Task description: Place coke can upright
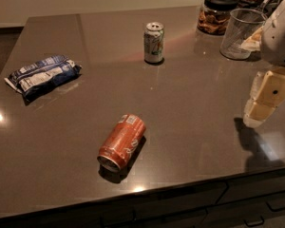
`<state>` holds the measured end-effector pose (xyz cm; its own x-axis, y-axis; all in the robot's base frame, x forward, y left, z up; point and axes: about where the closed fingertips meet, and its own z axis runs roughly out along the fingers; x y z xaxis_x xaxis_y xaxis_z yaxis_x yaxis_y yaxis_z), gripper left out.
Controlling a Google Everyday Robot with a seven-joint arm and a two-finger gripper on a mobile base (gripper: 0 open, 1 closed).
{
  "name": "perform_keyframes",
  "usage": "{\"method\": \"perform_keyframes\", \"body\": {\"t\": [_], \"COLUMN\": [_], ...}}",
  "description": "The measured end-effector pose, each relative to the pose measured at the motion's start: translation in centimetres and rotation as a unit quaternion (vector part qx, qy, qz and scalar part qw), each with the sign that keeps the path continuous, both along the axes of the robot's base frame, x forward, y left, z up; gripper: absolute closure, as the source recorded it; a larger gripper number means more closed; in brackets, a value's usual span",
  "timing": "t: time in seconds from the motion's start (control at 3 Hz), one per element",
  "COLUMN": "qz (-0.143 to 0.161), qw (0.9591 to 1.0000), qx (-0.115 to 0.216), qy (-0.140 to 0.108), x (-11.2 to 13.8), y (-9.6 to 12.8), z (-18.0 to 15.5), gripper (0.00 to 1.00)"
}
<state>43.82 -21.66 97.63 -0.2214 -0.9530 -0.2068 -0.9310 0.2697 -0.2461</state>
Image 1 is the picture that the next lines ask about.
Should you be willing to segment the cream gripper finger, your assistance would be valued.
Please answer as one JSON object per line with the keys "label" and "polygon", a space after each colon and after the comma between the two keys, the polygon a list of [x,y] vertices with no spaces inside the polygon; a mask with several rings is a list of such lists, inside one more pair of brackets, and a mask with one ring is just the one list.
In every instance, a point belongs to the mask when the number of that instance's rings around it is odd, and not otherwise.
{"label": "cream gripper finger", "polygon": [[251,36],[243,41],[240,47],[248,51],[260,51],[261,34],[263,27],[258,28]]}
{"label": "cream gripper finger", "polygon": [[244,107],[244,124],[250,128],[261,126],[284,101],[285,67],[258,72]]}

